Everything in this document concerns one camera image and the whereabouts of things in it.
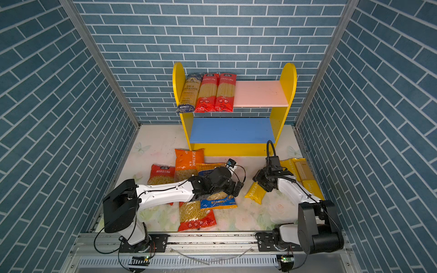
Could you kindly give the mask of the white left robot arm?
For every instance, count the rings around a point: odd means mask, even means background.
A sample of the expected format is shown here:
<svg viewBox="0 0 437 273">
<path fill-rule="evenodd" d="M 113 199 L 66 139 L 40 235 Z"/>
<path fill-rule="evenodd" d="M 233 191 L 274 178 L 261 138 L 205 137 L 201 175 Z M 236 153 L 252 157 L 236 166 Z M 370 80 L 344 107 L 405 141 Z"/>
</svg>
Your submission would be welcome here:
<svg viewBox="0 0 437 273">
<path fill-rule="evenodd" d="M 206 200 L 215 193 L 238 196 L 245 180 L 233 180 L 234 167 L 216 167 L 207 175 L 191 176 L 177 183 L 140 185 L 128 179 L 102 200 L 106 233 L 119 233 L 127 243 L 136 245 L 148 240 L 146 227 L 137 220 L 138 212 L 173 202 Z"/>
</svg>

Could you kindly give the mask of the red spaghetti bag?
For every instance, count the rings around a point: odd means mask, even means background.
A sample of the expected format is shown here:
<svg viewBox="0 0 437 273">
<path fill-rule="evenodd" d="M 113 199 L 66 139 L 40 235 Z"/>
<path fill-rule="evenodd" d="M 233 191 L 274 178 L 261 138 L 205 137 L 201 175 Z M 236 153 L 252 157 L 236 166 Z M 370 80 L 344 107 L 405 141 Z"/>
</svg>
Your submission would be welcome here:
<svg viewBox="0 0 437 273">
<path fill-rule="evenodd" d="M 236 90 L 237 75 L 231 73 L 222 73 L 217 89 L 215 111 L 232 112 L 234 106 L 234 97 Z"/>
<path fill-rule="evenodd" d="M 196 113 L 215 111 L 219 80 L 220 75 L 218 73 L 207 73 L 203 76 L 195 107 Z"/>
</svg>

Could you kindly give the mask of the blue elbow pasta bag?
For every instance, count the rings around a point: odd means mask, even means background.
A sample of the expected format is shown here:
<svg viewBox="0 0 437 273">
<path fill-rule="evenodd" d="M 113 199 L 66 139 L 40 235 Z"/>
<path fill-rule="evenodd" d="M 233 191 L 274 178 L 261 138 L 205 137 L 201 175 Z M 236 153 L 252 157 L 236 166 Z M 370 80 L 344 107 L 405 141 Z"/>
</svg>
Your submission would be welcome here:
<svg viewBox="0 0 437 273">
<path fill-rule="evenodd" d="M 237 207 L 234 196 L 227 195 L 224 192 L 214 194 L 208 197 L 207 200 L 201 200 L 200 202 L 201 210 L 234 209 Z"/>
</svg>

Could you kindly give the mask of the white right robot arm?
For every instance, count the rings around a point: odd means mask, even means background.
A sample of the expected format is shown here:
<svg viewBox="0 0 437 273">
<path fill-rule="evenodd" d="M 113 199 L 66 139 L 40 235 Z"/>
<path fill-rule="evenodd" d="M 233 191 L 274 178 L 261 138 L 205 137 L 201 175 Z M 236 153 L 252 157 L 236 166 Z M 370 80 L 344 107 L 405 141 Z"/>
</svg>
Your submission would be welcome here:
<svg viewBox="0 0 437 273">
<path fill-rule="evenodd" d="M 331 253 L 344 247 L 344 238 L 334 203 L 321 200 L 306 190 L 283 168 L 266 166 L 253 178 L 266 192 L 279 190 L 298 209 L 296 224 L 278 225 L 273 230 L 279 249 L 299 245 L 306 254 Z"/>
</svg>

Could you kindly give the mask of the dark blue spaghetti bag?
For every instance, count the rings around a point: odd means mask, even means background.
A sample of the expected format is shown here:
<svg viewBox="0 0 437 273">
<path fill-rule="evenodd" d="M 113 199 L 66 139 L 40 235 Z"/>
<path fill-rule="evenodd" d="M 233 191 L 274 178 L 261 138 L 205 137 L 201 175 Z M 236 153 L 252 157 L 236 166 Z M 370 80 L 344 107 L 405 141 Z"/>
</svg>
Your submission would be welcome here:
<svg viewBox="0 0 437 273">
<path fill-rule="evenodd" d="M 181 99 L 177 106 L 177 113 L 192 113 L 195 111 L 202 78 L 202 73 L 192 73 L 187 76 Z"/>
</svg>

